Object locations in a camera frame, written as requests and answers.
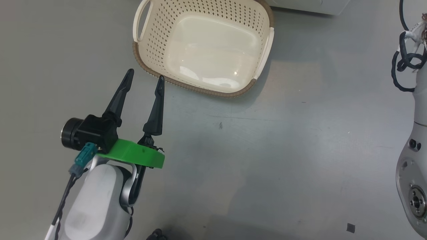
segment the plastic basket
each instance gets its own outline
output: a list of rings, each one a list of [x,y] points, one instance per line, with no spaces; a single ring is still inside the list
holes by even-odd
[[[237,97],[260,76],[273,25],[264,0],[143,0],[134,19],[133,51],[155,77],[203,94]]]

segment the teal connector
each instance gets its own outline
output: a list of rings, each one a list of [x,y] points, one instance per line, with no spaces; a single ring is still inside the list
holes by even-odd
[[[76,178],[80,178],[83,174],[85,166],[94,158],[98,152],[98,147],[94,143],[86,143],[80,153],[74,160],[74,164],[71,166],[68,172],[75,174]]]
[[[85,167],[97,154],[98,148],[94,143],[86,143],[80,153],[77,155],[74,163],[81,167]]]

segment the small black square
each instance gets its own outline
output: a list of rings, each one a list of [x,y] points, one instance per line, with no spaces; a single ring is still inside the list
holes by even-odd
[[[356,226],[350,223],[347,223],[347,231],[354,233],[356,231]]]

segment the basket handle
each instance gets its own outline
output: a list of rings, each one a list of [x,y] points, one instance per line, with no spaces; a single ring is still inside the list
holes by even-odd
[[[148,19],[150,17],[151,9],[153,8],[153,4],[150,4],[150,9],[148,10],[147,17],[145,18],[144,27],[142,28],[141,35],[138,36],[138,29],[139,29],[139,21],[141,19],[141,15],[147,4],[151,0],[142,0],[142,2],[139,4],[138,9],[136,10],[135,18],[134,18],[134,25],[133,25],[133,38],[135,42],[139,42],[142,40],[142,36],[145,32],[145,27],[147,26]]]

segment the bolt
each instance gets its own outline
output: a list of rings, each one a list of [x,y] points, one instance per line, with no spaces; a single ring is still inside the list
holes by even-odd
[[[411,139],[409,140],[409,147],[415,148],[417,146],[417,141]]]

